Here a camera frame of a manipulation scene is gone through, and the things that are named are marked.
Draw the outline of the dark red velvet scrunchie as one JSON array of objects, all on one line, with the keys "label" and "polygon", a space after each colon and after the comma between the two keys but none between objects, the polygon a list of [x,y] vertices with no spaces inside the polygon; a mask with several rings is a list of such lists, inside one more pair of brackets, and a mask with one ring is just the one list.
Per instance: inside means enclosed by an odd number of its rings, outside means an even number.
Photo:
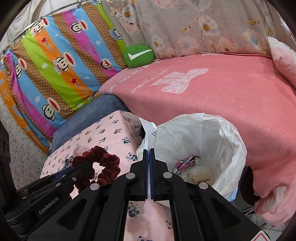
[{"label": "dark red velvet scrunchie", "polygon": [[77,178],[75,187],[78,193],[97,183],[100,186],[111,184],[121,172],[120,159],[116,155],[109,154],[104,148],[95,146],[88,151],[72,159],[71,167],[76,168],[87,163],[92,169],[83,178]]}]

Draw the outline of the colourful patterned ribbon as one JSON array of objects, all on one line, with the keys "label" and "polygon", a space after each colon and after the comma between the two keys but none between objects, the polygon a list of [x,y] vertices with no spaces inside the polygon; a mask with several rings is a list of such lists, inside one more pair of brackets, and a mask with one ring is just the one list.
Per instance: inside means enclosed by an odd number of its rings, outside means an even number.
[{"label": "colourful patterned ribbon", "polygon": [[183,170],[185,170],[187,168],[192,168],[192,167],[198,166],[199,159],[200,159],[199,156],[192,155],[188,158],[178,161],[175,164],[175,167],[173,169],[173,173],[176,175],[179,175]]}]

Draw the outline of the white paper tag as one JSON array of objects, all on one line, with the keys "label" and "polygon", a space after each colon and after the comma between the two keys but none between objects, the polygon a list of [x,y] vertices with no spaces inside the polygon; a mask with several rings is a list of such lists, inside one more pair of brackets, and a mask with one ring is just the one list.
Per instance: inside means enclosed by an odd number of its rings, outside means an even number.
[{"label": "white paper tag", "polygon": [[143,118],[139,119],[142,124],[142,127],[144,128],[145,136],[138,150],[149,151],[151,148],[155,148],[156,145],[157,126],[155,123],[150,122],[148,120],[144,120]]}]

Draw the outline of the white plastic trash bag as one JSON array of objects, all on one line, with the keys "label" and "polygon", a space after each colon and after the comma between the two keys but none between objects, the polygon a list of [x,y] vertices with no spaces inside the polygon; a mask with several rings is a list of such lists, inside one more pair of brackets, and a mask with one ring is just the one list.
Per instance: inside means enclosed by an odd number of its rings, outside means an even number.
[{"label": "white plastic trash bag", "polygon": [[[217,115],[182,114],[157,126],[155,158],[173,171],[175,164],[192,155],[198,166],[208,167],[216,178],[212,187],[228,201],[236,199],[246,164],[247,150],[237,128]],[[144,150],[137,149],[142,159]]]}]

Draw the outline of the pink panda print cloth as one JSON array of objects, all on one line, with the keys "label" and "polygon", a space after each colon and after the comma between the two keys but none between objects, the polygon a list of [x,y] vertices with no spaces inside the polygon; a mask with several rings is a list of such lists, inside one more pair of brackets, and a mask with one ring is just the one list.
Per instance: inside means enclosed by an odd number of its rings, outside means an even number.
[{"label": "pink panda print cloth", "polygon": [[[121,173],[127,173],[138,161],[136,150],[142,143],[142,124],[135,114],[117,110],[69,139],[44,163],[41,177],[70,166],[73,157],[95,146],[120,159]],[[130,201],[125,226],[125,240],[173,240],[170,208],[151,199]]]}]

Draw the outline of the blue mattress cushion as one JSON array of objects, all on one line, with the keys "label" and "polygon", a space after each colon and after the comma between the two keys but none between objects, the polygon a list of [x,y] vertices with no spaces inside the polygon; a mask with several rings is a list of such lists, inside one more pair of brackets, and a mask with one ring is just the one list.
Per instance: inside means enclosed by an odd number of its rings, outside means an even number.
[{"label": "blue mattress cushion", "polygon": [[116,110],[130,111],[123,101],[114,95],[104,94],[93,99],[55,131],[50,153],[55,152],[79,132]]}]

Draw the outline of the pink blanket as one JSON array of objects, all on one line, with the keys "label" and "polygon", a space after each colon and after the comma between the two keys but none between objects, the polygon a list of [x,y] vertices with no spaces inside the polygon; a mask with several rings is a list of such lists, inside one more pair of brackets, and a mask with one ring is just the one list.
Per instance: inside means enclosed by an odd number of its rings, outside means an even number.
[{"label": "pink blanket", "polygon": [[125,69],[99,89],[160,125],[181,114],[218,115],[238,129],[259,196],[255,213],[280,226],[295,213],[295,88],[270,57],[201,54]]}]

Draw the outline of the colourful monkey striped quilt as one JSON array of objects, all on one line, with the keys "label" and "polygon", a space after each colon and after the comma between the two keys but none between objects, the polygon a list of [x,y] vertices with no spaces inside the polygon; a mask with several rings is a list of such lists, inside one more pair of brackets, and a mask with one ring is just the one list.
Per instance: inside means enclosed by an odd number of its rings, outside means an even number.
[{"label": "colourful monkey striped quilt", "polygon": [[126,46],[101,1],[44,16],[1,60],[1,96],[45,153],[55,131],[126,67]]}]

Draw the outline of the green check mark cushion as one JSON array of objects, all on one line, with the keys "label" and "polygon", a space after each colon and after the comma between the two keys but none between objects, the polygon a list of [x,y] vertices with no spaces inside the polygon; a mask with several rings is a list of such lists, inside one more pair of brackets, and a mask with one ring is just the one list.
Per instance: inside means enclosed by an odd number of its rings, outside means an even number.
[{"label": "green check mark cushion", "polygon": [[154,61],[154,51],[146,45],[131,45],[126,48],[123,59],[128,68],[138,68]]}]

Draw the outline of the pink white pillow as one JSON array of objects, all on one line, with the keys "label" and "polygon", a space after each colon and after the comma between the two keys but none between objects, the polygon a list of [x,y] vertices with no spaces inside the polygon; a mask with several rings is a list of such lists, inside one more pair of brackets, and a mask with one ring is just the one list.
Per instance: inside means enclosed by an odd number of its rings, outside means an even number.
[{"label": "pink white pillow", "polygon": [[276,68],[296,88],[295,51],[273,37],[268,37],[268,44]]}]

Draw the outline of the grey floral bedsheet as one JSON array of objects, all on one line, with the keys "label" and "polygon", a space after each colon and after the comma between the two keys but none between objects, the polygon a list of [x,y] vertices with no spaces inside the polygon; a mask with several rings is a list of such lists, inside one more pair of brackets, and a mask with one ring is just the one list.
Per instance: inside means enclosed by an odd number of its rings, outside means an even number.
[{"label": "grey floral bedsheet", "polygon": [[200,53],[269,55],[276,37],[265,1],[103,1],[126,45],[150,46],[158,59]]}]

